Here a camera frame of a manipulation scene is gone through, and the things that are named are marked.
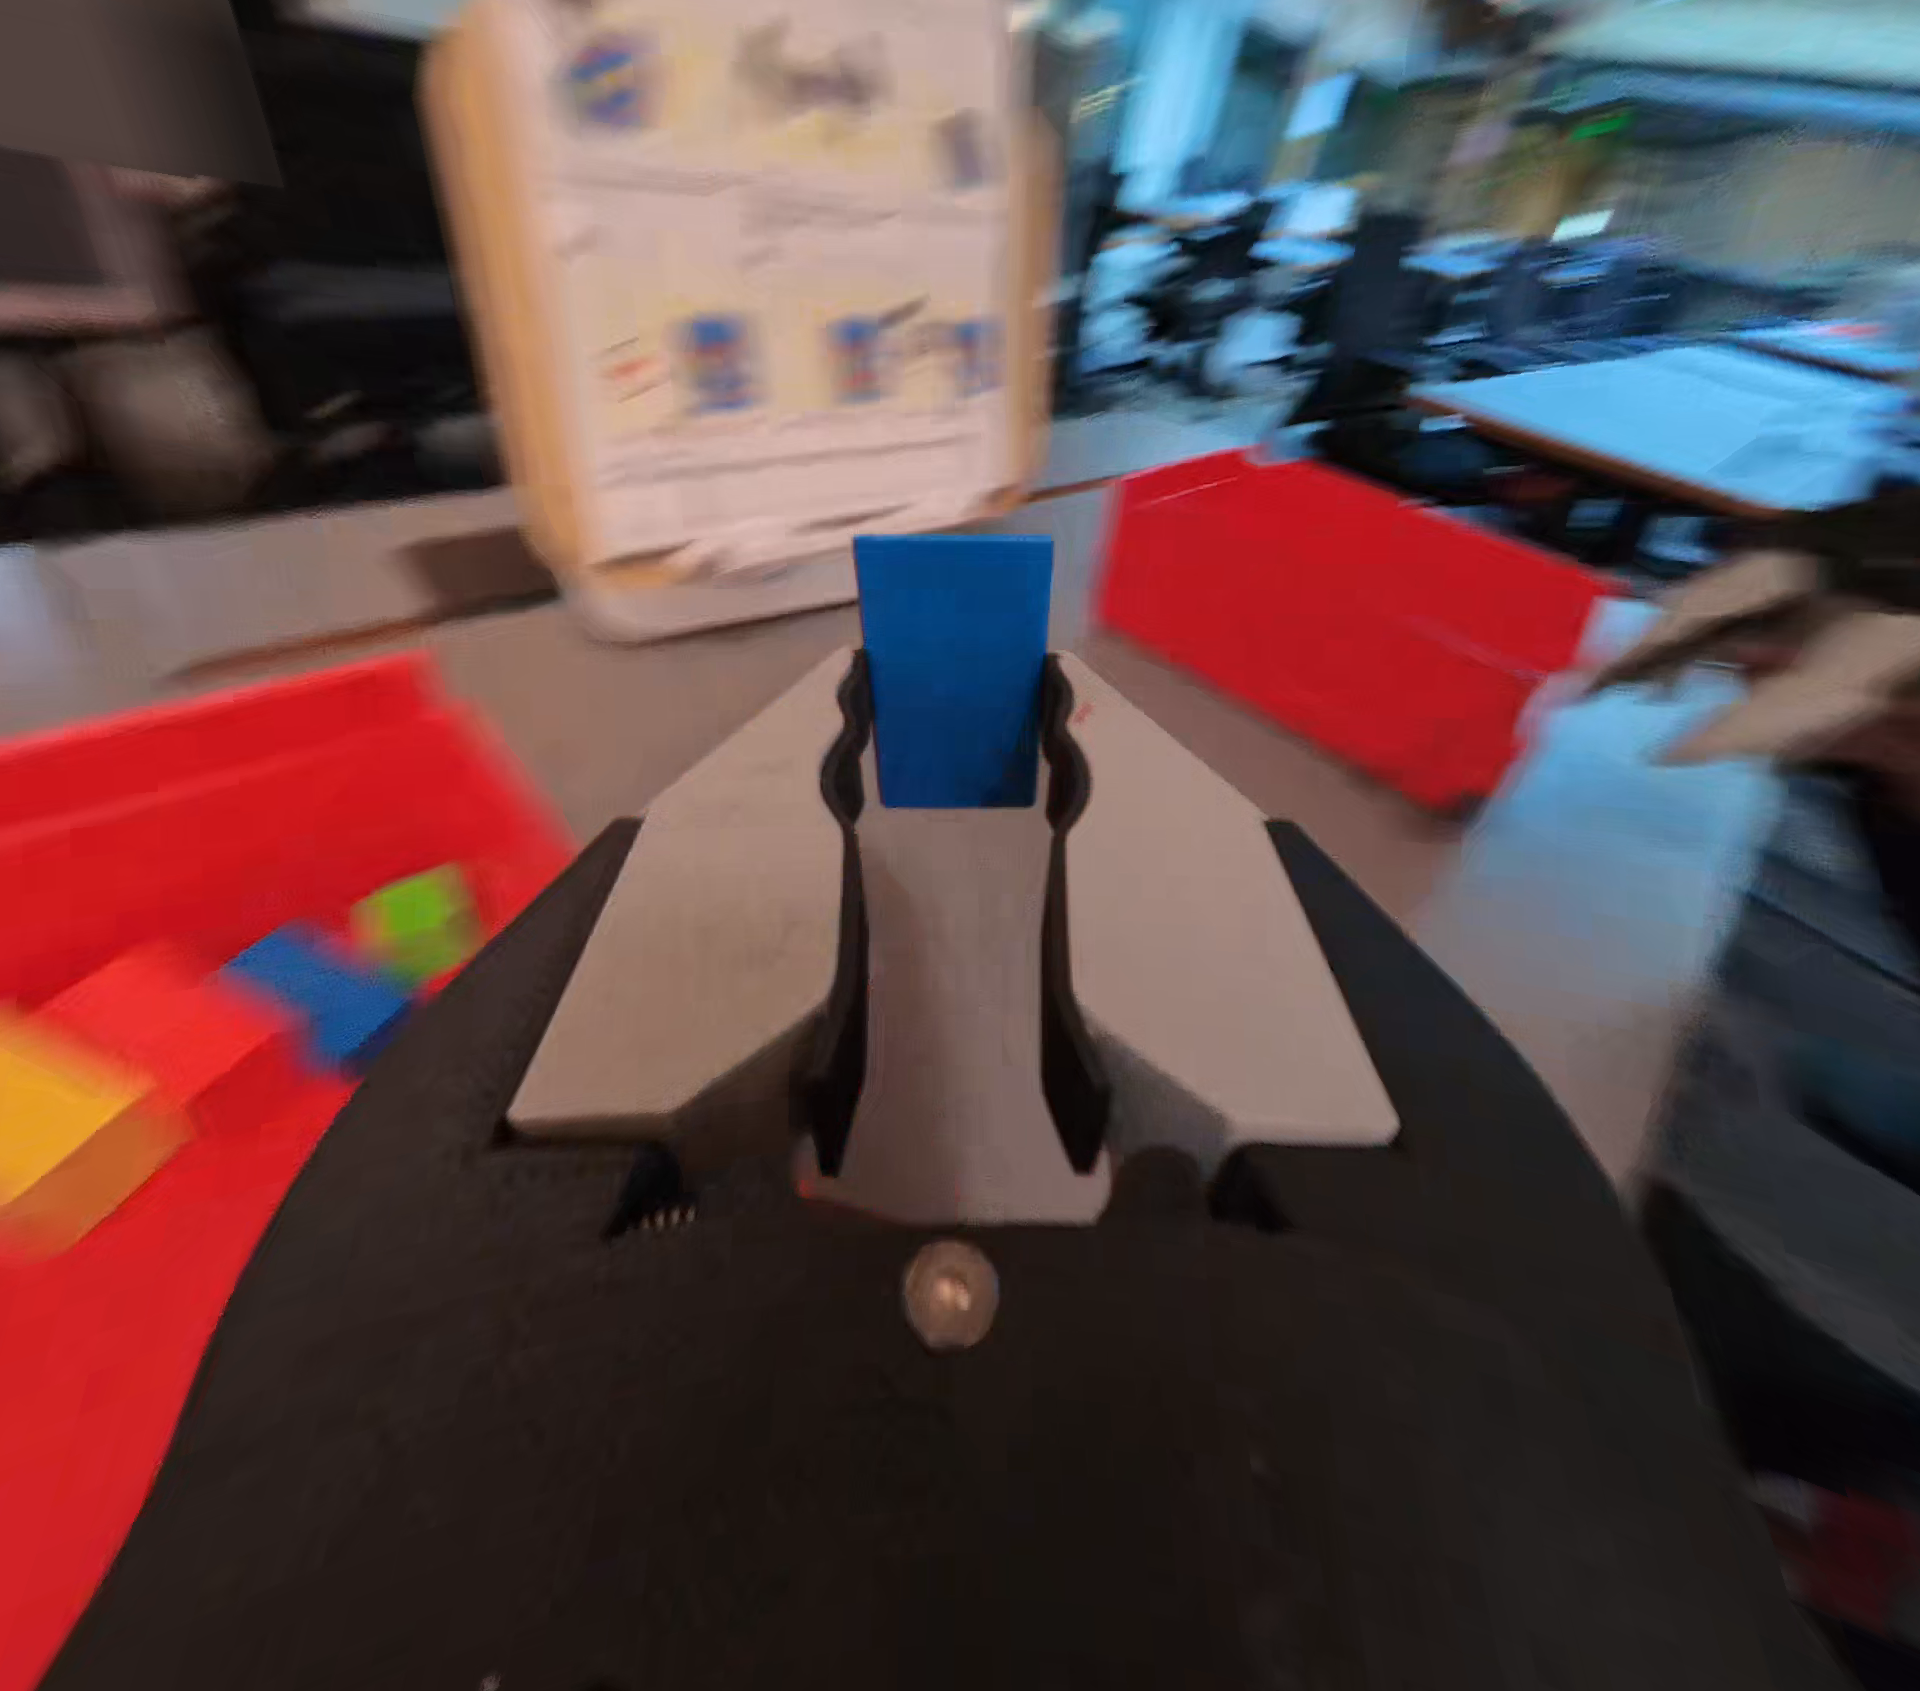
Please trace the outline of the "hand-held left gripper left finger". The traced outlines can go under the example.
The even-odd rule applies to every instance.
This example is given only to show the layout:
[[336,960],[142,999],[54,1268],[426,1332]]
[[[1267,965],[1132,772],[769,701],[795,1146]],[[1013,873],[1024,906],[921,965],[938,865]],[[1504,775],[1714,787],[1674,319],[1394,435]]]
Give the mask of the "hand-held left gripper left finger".
[[519,1140],[685,1174],[809,1136],[845,1167],[868,1067],[862,650],[815,666],[638,816],[506,1105]]

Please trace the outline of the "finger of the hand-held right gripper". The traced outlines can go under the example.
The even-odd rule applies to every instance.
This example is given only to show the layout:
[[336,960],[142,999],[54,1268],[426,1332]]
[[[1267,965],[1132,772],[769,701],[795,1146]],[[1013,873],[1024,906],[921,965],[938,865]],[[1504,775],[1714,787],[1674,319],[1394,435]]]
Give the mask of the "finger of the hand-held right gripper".
[[1821,555],[1743,553],[1674,589],[1644,637],[1587,676],[1587,692],[1663,687],[1695,668],[1791,668],[1823,655],[1829,637]]
[[1709,648],[1743,692],[1657,749],[1662,767],[1823,756],[1916,696],[1916,619],[1829,613],[1806,629],[1744,629]]

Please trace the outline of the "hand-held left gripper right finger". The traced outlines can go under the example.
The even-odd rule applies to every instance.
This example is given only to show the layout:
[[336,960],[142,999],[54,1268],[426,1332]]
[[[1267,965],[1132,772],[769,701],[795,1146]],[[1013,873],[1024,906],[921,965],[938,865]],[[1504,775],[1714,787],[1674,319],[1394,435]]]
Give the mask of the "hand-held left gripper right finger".
[[1055,1000],[1071,1157],[1379,1152],[1397,1111],[1267,816],[1075,655],[1047,668]]

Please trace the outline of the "red plastic bin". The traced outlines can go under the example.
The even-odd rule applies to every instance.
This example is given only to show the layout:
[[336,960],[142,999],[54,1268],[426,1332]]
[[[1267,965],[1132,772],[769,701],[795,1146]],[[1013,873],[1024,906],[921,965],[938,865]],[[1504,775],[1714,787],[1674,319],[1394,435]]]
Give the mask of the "red plastic bin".
[[[379,658],[3,745],[3,1007],[145,944],[209,972],[436,865],[483,944],[571,858],[426,658]],[[193,1129],[78,1244],[3,1258],[3,1684],[37,1689],[118,1557],[230,1297],[355,1075],[305,1057],[257,1123]]]
[[1466,816],[1617,586],[1310,460],[1205,454],[1111,489],[1104,633],[1404,803]]

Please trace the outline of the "blue wooden block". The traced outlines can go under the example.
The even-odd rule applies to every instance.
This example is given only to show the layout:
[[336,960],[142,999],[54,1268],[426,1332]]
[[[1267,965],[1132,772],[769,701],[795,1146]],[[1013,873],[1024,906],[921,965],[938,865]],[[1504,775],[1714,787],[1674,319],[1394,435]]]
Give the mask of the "blue wooden block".
[[364,1074],[413,1011],[402,980],[314,924],[252,940],[221,978],[282,1007],[302,1028],[305,1057],[340,1079]]
[[854,538],[888,812],[1033,808],[1052,568],[1042,534]]

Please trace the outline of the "grey office desk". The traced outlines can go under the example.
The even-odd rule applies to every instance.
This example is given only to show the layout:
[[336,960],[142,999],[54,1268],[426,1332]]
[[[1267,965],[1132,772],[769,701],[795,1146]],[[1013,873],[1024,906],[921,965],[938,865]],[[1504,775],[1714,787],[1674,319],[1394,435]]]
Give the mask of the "grey office desk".
[[1411,384],[1406,407],[1630,494],[1761,522],[1860,499],[1895,454],[1909,395],[1736,344],[1683,344]]

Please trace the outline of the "green wooden cube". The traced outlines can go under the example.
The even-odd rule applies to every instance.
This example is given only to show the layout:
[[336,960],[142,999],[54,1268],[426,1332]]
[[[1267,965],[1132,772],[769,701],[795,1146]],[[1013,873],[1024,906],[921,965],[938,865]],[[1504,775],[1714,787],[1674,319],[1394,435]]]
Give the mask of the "green wooden cube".
[[466,873],[451,863],[357,899],[350,909],[350,931],[373,965],[409,988],[446,980],[483,944]]

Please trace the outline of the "red wooden block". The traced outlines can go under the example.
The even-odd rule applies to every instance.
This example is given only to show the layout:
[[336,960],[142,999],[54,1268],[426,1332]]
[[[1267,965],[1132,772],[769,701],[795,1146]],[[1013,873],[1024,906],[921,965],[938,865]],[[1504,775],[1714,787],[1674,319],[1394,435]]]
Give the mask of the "red wooden block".
[[171,944],[145,944],[67,986],[38,1017],[155,1079],[193,1129],[257,1123],[296,1063],[296,1020]]

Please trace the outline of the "yellow wooden block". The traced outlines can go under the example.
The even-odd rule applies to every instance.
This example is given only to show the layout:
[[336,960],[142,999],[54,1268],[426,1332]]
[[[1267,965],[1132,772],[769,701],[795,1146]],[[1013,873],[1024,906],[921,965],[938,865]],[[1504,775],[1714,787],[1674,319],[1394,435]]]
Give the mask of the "yellow wooden block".
[[70,1251],[139,1195],[193,1123],[157,1079],[3,1011],[3,1258]]

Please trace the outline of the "wooden instruction board stand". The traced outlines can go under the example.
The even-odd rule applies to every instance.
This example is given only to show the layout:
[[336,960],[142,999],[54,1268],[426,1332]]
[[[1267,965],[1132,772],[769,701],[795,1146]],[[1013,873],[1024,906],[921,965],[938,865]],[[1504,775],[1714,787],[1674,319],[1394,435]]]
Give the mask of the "wooden instruction board stand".
[[1058,148],[1013,0],[463,0],[426,58],[521,536],[603,641],[854,599],[1042,454]]

